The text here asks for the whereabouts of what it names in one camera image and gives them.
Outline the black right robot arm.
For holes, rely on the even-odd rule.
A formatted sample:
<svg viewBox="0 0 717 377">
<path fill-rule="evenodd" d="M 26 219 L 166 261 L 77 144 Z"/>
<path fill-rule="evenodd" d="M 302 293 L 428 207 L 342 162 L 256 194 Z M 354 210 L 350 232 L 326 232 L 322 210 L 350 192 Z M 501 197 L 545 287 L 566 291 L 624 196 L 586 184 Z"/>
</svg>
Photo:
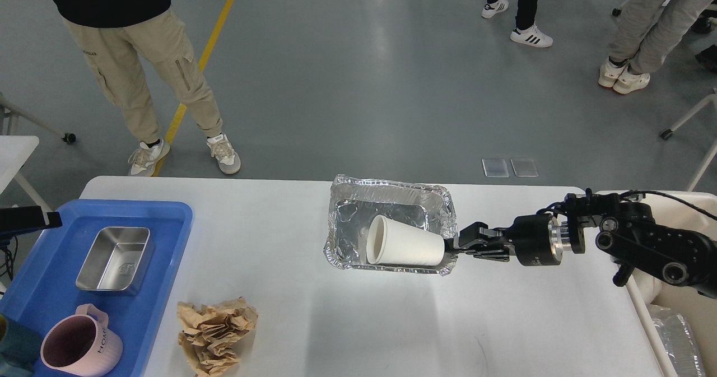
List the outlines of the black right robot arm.
<svg viewBox="0 0 717 377">
<path fill-rule="evenodd" d="M 658 224 L 642 199 L 647 190 L 598 195 L 569 193 L 535 214 L 518 216 L 507 228 L 476 222 L 445 239 L 448 254 L 525 266 L 557 266 L 566 251 L 583 254 L 584 230 L 598 228 L 595 244 L 618 264 L 613 283 L 623 287 L 638 269 L 673 287 L 716 295 L 715 241 L 701 232 Z"/>
</svg>

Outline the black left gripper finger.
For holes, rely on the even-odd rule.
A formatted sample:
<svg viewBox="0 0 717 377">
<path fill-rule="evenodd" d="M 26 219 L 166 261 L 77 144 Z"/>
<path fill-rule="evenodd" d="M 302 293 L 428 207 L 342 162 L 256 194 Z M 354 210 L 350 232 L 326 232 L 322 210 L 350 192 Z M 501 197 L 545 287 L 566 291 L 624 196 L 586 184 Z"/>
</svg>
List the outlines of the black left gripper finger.
<svg viewBox="0 0 717 377">
<path fill-rule="evenodd" d="M 62 226 L 60 213 L 45 212 L 40 206 L 1 209 L 1 237 L 12 238 L 44 229 Z"/>
</svg>

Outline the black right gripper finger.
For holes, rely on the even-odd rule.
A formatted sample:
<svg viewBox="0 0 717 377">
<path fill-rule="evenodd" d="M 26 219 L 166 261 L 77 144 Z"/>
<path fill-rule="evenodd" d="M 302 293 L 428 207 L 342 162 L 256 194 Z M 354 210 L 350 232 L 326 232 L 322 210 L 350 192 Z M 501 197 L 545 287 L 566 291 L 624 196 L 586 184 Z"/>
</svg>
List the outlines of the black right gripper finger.
<svg viewBox="0 0 717 377">
<path fill-rule="evenodd" d="M 476 259 L 496 260 L 497 262 L 509 262 L 511 252 L 507 247 L 471 247 L 464 251 Z"/>
<path fill-rule="evenodd" d="M 505 228 L 489 228 L 476 222 L 458 232 L 456 237 L 445 239 L 448 253 L 510 253 Z"/>
</svg>

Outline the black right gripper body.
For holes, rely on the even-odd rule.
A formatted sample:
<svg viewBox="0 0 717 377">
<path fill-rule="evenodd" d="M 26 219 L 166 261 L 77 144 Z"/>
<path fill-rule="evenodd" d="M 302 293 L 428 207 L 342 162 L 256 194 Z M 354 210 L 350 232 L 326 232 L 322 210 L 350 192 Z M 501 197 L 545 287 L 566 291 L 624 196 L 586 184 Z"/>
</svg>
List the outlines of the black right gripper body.
<svg viewBox="0 0 717 377">
<path fill-rule="evenodd" d="M 509 227 L 509 242 L 521 265 L 557 266 L 563 254 L 584 254 L 584 231 L 574 216 L 559 221 L 550 213 L 520 216 Z"/>
</svg>

